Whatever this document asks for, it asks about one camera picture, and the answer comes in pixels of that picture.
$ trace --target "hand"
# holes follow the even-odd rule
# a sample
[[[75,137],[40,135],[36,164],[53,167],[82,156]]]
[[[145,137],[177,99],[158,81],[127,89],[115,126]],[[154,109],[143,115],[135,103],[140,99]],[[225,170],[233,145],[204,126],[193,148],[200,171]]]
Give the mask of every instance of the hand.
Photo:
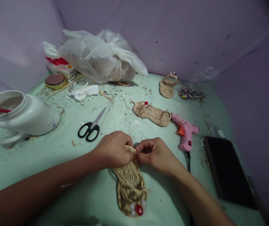
[[[133,147],[132,139],[122,131],[115,131],[103,137],[92,151],[101,159],[102,168],[121,168],[131,163],[134,154],[125,145]]]
[[[151,165],[168,176],[171,176],[177,167],[183,167],[159,137],[143,140],[135,147],[135,150],[137,151],[135,153],[137,161]]]

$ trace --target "hot glue gun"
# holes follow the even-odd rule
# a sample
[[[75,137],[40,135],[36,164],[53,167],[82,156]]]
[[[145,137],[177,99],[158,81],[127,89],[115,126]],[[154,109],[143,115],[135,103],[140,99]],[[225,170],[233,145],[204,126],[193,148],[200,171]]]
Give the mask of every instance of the hot glue gun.
[[[171,118],[180,127],[177,133],[183,136],[182,142],[179,145],[180,150],[190,152],[192,150],[192,134],[198,133],[199,129],[175,113],[172,113]]]

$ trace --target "red button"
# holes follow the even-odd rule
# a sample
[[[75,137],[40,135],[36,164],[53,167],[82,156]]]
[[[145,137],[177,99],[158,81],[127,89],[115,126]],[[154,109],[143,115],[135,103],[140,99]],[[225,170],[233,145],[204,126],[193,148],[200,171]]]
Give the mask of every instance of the red button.
[[[137,205],[137,206],[136,206],[136,211],[137,211],[137,214],[138,214],[139,216],[142,216],[143,213],[144,213],[143,208],[142,208],[142,206],[140,206],[140,205]]]

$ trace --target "scissor blade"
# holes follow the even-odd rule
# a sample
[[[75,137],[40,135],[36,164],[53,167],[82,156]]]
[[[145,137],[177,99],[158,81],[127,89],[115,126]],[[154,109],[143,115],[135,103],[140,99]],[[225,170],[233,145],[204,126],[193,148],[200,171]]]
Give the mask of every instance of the scissor blade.
[[[105,111],[106,107],[101,111],[101,113],[98,115],[97,119],[96,119],[96,122],[99,121],[99,119],[102,117],[104,111]]]

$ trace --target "glue gun cord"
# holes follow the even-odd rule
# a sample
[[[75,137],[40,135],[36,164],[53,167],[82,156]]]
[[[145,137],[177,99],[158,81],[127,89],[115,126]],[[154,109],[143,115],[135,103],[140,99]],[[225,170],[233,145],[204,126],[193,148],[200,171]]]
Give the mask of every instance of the glue gun cord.
[[[190,152],[186,152],[187,158],[188,158],[188,171],[191,172],[191,155]],[[194,225],[194,218],[193,215],[191,214],[190,216],[190,226]]]

